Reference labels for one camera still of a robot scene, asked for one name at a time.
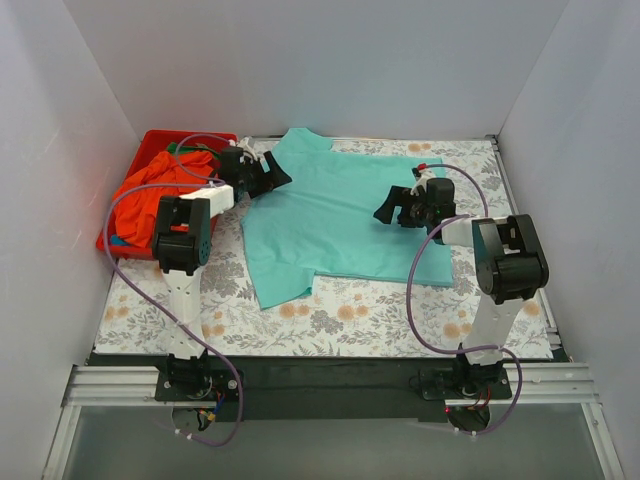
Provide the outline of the teal t shirt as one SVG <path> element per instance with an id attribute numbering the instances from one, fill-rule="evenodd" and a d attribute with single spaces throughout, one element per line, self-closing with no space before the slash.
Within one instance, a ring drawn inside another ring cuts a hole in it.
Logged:
<path id="1" fill-rule="evenodd" d="M 292 181 L 252 200 L 242 220 L 259 305 L 312 292 L 315 276 L 404 283 L 423 229 L 384 225 L 374 212 L 394 185 L 412 187 L 418 159 L 337 152 L 330 138 L 291 128 L 272 150 Z"/>

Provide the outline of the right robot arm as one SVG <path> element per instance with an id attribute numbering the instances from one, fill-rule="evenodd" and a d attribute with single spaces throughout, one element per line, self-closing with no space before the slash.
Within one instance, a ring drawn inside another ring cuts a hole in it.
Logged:
<path id="1" fill-rule="evenodd" d="M 454 355 L 470 368 L 498 366 L 505 342 L 526 301 L 546 286 L 549 267 L 533 219 L 528 214 L 501 218 L 459 214 L 455 186 L 447 178 L 420 177 L 412 188 L 392 186 L 373 217 L 383 224 L 396 220 L 404 228 L 424 228 L 430 243 L 472 250 L 481 300 L 470 333 L 457 350 L 431 346 Z"/>

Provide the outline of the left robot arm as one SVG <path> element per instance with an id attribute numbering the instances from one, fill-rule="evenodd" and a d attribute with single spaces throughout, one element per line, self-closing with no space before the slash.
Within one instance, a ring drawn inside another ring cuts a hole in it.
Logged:
<path id="1" fill-rule="evenodd" d="M 272 152 L 254 158 L 239 146 L 222 150 L 218 179 L 220 185 L 164 195 L 158 203 L 151 250 L 169 289 L 169 311 L 177 318 L 168 354 L 180 360 L 201 358 L 206 350 L 200 286 L 211 253 L 211 220 L 244 196 L 254 199 L 292 181 Z"/>

